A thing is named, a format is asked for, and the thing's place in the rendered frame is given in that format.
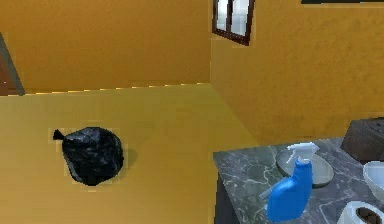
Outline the dark brown toaster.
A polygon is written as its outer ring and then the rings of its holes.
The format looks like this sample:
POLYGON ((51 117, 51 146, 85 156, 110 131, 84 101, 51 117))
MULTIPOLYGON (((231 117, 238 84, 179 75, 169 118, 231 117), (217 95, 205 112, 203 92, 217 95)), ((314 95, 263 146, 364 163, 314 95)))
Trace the dark brown toaster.
POLYGON ((352 120, 341 148, 361 164, 384 162, 384 117, 352 120))

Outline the grey marble counter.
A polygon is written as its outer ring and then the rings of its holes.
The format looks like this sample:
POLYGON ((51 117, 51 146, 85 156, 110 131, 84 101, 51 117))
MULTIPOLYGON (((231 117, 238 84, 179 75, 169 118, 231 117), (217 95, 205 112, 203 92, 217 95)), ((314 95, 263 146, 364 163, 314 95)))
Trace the grey marble counter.
MULTIPOLYGON (((363 177, 363 165, 341 149, 341 138, 319 139, 317 154, 334 170, 325 187, 312 191, 303 215, 276 224, 337 224, 345 205, 362 201, 384 212, 384 203, 372 194, 363 177)), ((276 154, 286 146, 268 145, 213 154, 218 169, 214 224, 274 224, 266 218, 260 195, 283 178, 276 154)))

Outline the dark framed window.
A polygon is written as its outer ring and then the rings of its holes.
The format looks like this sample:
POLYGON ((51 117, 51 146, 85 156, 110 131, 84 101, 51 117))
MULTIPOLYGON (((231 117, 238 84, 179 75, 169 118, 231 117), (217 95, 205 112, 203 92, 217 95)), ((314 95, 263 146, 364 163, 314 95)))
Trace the dark framed window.
POLYGON ((212 33, 238 44, 250 44, 255 0, 212 0, 212 33))

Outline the black garbage bag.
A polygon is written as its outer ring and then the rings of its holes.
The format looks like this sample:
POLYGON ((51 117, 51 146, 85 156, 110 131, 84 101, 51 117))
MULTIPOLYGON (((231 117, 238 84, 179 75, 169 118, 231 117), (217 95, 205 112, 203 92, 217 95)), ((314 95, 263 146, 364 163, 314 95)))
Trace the black garbage bag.
POLYGON ((84 185, 97 186, 114 178, 124 165, 122 143, 110 130, 85 127, 64 135, 56 129, 52 139, 62 141, 70 175, 84 185))

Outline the blue spray bottle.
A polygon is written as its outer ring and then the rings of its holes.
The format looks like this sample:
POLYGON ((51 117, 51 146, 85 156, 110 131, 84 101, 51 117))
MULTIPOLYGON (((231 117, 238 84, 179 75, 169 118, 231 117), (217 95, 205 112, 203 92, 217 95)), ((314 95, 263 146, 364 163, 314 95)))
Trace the blue spray bottle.
POLYGON ((313 142, 298 143, 287 147, 291 151, 287 164, 294 165, 289 178, 278 182, 268 197, 267 218, 271 222, 298 219, 312 192, 312 157, 319 147, 313 142))

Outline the grey plate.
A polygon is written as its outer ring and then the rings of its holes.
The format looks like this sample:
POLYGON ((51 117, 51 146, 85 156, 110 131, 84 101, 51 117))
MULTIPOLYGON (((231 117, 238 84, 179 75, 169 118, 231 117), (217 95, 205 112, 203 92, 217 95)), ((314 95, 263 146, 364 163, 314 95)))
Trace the grey plate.
MULTIPOLYGON (((292 152, 282 150, 276 156, 276 166, 284 177, 290 177, 294 172, 295 164, 293 161, 288 163, 292 152)), ((312 158, 313 184, 312 188, 322 188, 327 186, 334 177, 332 166, 323 158, 315 154, 312 158)))

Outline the dark framed picture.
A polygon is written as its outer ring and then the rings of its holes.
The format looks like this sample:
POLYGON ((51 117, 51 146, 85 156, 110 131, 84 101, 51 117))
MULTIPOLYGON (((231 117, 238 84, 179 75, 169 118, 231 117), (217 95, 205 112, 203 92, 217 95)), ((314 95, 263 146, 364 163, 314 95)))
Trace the dark framed picture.
POLYGON ((301 0, 301 4, 361 4, 384 3, 384 0, 301 0))

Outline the white cup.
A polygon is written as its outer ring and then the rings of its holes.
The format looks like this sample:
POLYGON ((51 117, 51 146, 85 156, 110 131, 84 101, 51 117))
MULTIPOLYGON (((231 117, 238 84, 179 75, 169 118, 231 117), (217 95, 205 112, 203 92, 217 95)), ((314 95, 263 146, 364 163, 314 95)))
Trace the white cup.
POLYGON ((344 209, 337 224, 384 224, 384 213, 362 201, 351 201, 344 209))

